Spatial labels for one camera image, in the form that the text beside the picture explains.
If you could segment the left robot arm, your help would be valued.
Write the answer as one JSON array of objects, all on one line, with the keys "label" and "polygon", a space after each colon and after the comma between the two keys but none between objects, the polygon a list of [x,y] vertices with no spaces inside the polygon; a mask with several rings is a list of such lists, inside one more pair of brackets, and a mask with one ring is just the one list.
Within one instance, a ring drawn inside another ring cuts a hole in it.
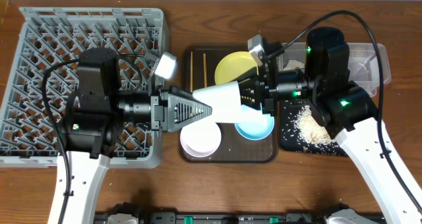
[{"label": "left robot arm", "polygon": [[60,121],[52,114],[46,87],[50,74],[61,65],[45,71],[42,99],[61,154],[49,223],[93,222],[99,192],[125,123],[174,132],[211,116],[209,105],[175,86],[154,86],[145,92],[137,84],[122,90],[119,61],[125,61],[141,80],[145,79],[133,58],[133,54],[97,47],[72,60],[78,65],[79,84],[69,95]]}]

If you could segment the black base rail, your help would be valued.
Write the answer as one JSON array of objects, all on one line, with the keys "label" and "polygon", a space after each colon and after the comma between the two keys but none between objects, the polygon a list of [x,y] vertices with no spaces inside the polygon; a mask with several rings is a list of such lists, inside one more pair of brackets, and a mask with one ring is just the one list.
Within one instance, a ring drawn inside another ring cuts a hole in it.
[{"label": "black base rail", "polygon": [[180,212],[174,208],[142,208],[122,203],[94,216],[94,223],[200,224],[200,223],[386,223],[381,214],[358,214],[345,204],[319,213],[290,211],[285,213],[205,213]]}]

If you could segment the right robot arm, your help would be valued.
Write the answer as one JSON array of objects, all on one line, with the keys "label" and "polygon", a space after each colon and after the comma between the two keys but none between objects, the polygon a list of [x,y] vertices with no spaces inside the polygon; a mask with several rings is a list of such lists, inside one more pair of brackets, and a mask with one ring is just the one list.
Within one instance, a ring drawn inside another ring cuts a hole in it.
[{"label": "right robot arm", "polygon": [[241,102],[276,115],[279,101],[304,99],[314,120],[358,168],[386,222],[420,223],[421,187],[387,137],[381,107],[350,80],[349,45],[343,33],[331,27],[311,30],[304,69],[279,71],[276,57],[288,46],[270,51],[261,35],[248,40],[258,68],[237,79]]}]

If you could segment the yellow round plate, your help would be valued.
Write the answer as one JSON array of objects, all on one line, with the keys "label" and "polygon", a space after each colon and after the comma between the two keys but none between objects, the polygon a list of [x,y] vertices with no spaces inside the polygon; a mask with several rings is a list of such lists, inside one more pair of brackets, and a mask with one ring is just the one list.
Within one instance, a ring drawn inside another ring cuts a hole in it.
[{"label": "yellow round plate", "polygon": [[257,69],[258,65],[247,51],[237,51],[226,55],[218,64],[214,73],[215,83],[225,84],[235,80],[250,69]]}]

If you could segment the pink white bowl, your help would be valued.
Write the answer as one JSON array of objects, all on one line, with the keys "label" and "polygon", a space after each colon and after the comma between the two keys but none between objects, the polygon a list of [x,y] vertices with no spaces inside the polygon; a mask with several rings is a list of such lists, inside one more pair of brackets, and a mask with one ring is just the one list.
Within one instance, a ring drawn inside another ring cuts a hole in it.
[{"label": "pink white bowl", "polygon": [[212,155],[222,141],[219,126],[212,121],[199,121],[181,129],[180,143],[185,152],[193,157]]}]

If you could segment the white tissue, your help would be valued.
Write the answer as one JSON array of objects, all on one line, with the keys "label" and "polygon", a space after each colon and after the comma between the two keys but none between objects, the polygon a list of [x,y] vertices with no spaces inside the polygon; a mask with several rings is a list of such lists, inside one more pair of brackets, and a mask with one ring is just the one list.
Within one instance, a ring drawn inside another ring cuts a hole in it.
[{"label": "white tissue", "polygon": [[305,65],[301,61],[289,60],[287,65],[284,67],[284,70],[294,70],[296,68],[304,69]]}]

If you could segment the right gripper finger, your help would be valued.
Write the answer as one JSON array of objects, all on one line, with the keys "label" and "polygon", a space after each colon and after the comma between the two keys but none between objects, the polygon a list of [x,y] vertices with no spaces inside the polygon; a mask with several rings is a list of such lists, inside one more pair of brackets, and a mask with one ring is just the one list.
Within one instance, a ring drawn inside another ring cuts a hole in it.
[{"label": "right gripper finger", "polygon": [[262,89],[259,86],[240,86],[239,92],[242,105],[262,109]]},{"label": "right gripper finger", "polygon": [[237,78],[240,88],[256,88],[264,83],[264,76],[260,67],[253,67]]}]

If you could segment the dark brown serving tray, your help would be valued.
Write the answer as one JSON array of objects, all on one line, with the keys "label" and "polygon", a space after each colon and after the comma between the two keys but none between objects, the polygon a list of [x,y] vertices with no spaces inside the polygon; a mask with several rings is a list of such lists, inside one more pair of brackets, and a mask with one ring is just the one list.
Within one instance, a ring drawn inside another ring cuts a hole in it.
[{"label": "dark brown serving tray", "polygon": [[[193,89],[204,86],[203,59],[206,54],[208,86],[215,85],[214,72],[217,64],[230,53],[246,51],[245,43],[192,44],[183,52],[183,88],[190,91],[190,56],[193,51]],[[222,133],[220,147],[207,157],[193,157],[179,146],[179,155],[190,163],[268,163],[278,154],[276,130],[262,140],[248,140],[241,136],[234,124],[219,124]]]}]

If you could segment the grey plastic dish rack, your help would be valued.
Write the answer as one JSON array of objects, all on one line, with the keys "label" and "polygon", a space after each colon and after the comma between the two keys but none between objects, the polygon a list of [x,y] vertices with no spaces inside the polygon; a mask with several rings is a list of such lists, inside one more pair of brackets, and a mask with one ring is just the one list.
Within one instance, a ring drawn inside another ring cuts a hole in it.
[{"label": "grey plastic dish rack", "polygon": [[56,164],[56,135],[46,115],[41,85],[44,71],[61,63],[48,80],[53,116],[60,119],[78,86],[74,60],[87,49],[104,47],[129,54],[142,76],[120,61],[121,87],[144,92],[162,85],[152,78],[152,61],[169,48],[169,29],[158,8],[20,9],[22,26],[1,103],[1,166],[47,168]]}]

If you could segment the white cup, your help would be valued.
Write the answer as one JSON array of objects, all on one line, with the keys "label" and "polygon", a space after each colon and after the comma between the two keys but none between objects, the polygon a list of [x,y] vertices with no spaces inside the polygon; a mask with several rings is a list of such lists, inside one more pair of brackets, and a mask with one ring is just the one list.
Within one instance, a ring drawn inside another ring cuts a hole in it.
[{"label": "white cup", "polygon": [[212,108],[211,121],[215,123],[241,122],[241,95],[238,82],[197,89],[193,92],[193,97]]}]

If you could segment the clear plastic bin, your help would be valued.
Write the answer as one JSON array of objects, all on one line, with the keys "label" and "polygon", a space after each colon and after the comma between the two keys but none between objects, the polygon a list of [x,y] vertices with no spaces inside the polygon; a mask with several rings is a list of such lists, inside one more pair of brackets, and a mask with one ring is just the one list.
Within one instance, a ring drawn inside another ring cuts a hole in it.
[{"label": "clear plastic bin", "polygon": [[[276,60],[276,89],[313,102],[330,96],[355,92],[373,97],[377,88],[391,81],[386,49],[378,43],[338,42],[293,43]],[[305,68],[284,70],[289,60],[304,63]]]}]

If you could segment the wooden chopstick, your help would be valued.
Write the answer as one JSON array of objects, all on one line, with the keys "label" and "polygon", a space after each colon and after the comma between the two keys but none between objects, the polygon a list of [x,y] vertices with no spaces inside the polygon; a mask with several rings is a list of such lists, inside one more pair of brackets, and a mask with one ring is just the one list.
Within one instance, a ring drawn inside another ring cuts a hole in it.
[{"label": "wooden chopstick", "polygon": [[190,91],[193,92],[193,51],[190,56]]},{"label": "wooden chopstick", "polygon": [[206,54],[202,54],[203,59],[203,73],[204,73],[204,87],[208,86],[208,78],[207,78],[207,64],[206,64]]}]

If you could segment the light blue bowl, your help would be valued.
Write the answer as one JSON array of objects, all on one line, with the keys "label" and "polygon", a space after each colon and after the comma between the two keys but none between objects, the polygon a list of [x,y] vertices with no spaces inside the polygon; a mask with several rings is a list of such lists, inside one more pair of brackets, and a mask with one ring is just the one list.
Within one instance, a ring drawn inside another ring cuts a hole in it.
[{"label": "light blue bowl", "polygon": [[253,109],[247,105],[241,106],[242,121],[235,124],[237,132],[248,140],[262,140],[273,130],[275,119],[270,114]]}]

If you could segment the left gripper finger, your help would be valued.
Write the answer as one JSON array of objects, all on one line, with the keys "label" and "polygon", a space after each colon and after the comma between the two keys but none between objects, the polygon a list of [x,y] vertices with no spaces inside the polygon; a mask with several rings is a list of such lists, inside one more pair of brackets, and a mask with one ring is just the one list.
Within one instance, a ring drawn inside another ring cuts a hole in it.
[{"label": "left gripper finger", "polygon": [[175,132],[183,127],[205,119],[212,114],[209,105],[194,99],[169,95],[167,100],[166,131]]},{"label": "left gripper finger", "polygon": [[187,92],[180,87],[170,86],[168,94],[169,102],[192,102],[195,101],[191,92]]}]

